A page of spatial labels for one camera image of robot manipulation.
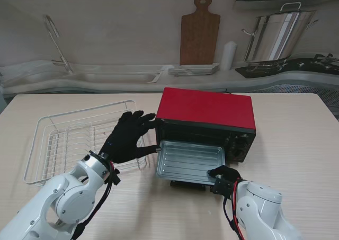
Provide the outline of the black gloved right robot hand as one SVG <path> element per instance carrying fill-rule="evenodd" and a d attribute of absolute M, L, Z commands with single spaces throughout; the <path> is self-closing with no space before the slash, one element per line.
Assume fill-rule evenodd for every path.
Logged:
<path fill-rule="evenodd" d="M 241 175 L 236 169 L 230 168 L 226 165 L 209 170 L 208 175 L 213 178 L 216 178 L 217 175 L 220 175 L 223 179 L 232 183 L 241 179 Z"/>

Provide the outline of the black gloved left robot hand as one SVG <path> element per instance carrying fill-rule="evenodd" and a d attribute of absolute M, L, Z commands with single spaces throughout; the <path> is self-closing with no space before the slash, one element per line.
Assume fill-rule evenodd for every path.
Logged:
<path fill-rule="evenodd" d="M 162 123 L 155 117 L 155 113 L 144 114 L 142 110 L 123 113 L 99 154 L 106 154 L 108 160 L 121 164 L 161 151 L 158 145 L 137 146 L 140 137 Z"/>

